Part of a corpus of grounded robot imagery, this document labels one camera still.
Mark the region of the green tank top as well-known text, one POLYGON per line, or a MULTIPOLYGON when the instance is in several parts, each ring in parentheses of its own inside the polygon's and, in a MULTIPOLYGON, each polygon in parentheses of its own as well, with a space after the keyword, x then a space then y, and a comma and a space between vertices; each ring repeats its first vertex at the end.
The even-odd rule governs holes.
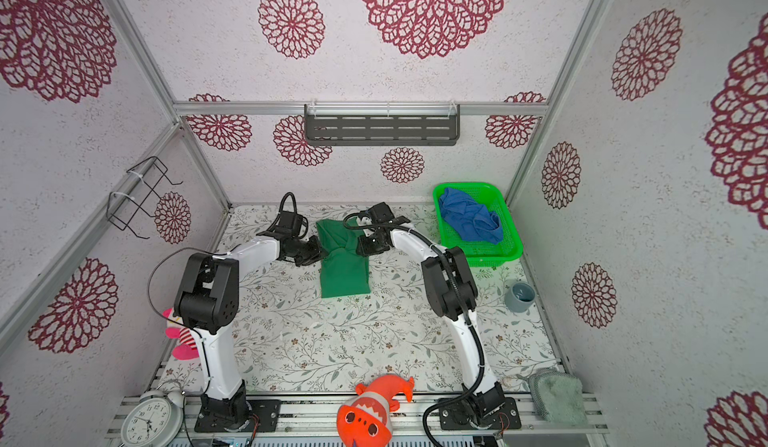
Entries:
POLYGON ((320 267, 321 297, 369 294, 369 260, 357 253, 362 232, 330 219, 319 220, 316 228, 320 244, 328 253, 320 267))

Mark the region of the blue tank top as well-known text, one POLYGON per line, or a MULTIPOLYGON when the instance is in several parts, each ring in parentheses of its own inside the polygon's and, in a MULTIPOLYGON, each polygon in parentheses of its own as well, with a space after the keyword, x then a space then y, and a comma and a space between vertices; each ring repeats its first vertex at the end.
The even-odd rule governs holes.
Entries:
POLYGON ((446 188, 438 200, 442 220, 465 242, 497 245, 504 234, 499 215, 476 202, 466 192, 446 188))

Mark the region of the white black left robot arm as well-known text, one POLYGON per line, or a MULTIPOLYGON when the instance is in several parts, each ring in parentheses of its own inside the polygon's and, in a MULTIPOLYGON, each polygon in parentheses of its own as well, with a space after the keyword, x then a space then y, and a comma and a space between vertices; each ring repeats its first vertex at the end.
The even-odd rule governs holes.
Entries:
POLYGON ((231 324, 239 311, 240 282, 274 261, 312 265, 328 256, 317 236, 257 236, 224 254, 195 253, 185 266, 174 314, 195 340, 206 380, 203 414, 236 424, 249 416, 246 385, 236 365, 231 324))

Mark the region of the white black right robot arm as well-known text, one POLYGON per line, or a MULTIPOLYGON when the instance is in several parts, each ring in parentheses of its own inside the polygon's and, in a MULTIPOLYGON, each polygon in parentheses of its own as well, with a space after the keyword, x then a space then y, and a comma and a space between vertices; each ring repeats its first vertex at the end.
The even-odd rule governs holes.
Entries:
POLYGON ((445 322, 461 367, 463 391, 443 405, 462 403, 476 420, 503 407, 504 390, 488 363, 480 337, 476 312, 479 291, 463 251, 433 242, 403 217, 352 228, 363 232, 358 239, 359 255, 369 257, 396 249, 420 264, 427 302, 445 322))

